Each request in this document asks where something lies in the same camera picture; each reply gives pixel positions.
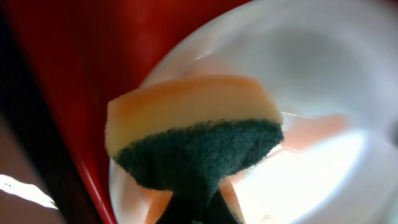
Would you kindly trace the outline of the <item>white plate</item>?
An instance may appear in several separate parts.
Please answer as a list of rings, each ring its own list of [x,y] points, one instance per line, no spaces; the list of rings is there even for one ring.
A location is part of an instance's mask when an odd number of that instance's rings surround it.
[[[397,11],[253,1],[202,26],[144,85],[217,70],[259,80],[286,145],[233,182],[244,223],[397,222]]]

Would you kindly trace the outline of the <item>green and yellow sponge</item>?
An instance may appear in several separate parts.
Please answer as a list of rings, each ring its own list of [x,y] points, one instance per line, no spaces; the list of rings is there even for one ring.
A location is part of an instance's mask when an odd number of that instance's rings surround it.
[[[279,110],[254,79],[205,75],[126,93],[108,105],[109,156],[148,189],[210,198],[219,181],[282,142]]]

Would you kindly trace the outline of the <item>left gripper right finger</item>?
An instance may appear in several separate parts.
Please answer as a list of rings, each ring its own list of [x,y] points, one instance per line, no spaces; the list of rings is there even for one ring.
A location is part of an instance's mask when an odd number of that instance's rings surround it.
[[[201,214],[202,224],[241,224],[218,189]]]

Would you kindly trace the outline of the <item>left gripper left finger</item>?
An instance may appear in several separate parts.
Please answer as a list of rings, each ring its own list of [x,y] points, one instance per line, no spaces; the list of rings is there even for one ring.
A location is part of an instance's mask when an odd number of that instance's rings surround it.
[[[197,215],[189,200],[173,194],[156,224],[191,224]]]

